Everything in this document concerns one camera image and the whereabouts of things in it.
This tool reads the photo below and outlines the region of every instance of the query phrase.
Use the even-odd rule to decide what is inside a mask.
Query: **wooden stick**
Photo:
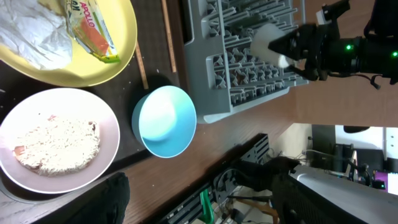
[[[138,41],[136,46],[136,57],[138,62],[139,73],[141,74],[142,84],[144,85],[144,89],[147,90],[149,88],[147,75],[145,74],[144,62],[142,61],[142,56],[141,56],[141,51],[139,50]]]
[[[163,8],[164,23],[166,26],[167,43],[169,45],[170,63],[172,64],[172,71],[174,73],[177,71],[177,68],[175,66],[173,40],[172,40],[172,33],[170,31],[169,12],[167,12],[166,0],[162,0],[162,8]]]

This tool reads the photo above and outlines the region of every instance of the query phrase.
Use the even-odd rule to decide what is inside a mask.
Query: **yellow plate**
[[[40,0],[40,2],[57,13],[63,13],[63,8],[54,4],[58,1]],[[75,40],[72,40],[72,62],[63,69],[38,70],[3,45],[0,45],[0,59],[29,77],[58,86],[93,86],[110,80],[126,67],[134,53],[137,43],[136,16],[130,0],[97,0],[97,3],[118,51],[120,63],[100,62]]]

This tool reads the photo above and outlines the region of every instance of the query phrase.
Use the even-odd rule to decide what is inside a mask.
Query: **computer monitor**
[[[398,173],[375,171],[374,179],[384,181],[386,189],[382,191],[398,195]]]

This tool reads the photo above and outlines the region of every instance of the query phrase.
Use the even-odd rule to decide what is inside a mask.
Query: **food on plate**
[[[16,159],[39,175],[54,177],[78,172],[100,150],[100,129],[95,121],[51,116],[17,138]]]
[[[88,53],[105,63],[120,62],[95,0],[65,0],[65,11],[69,34]]]

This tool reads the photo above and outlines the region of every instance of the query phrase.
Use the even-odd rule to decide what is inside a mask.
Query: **plastic bag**
[[[65,11],[69,34],[88,53],[105,63],[120,62],[95,0],[65,0]]]
[[[65,18],[36,0],[0,0],[0,44],[42,70],[72,61]]]

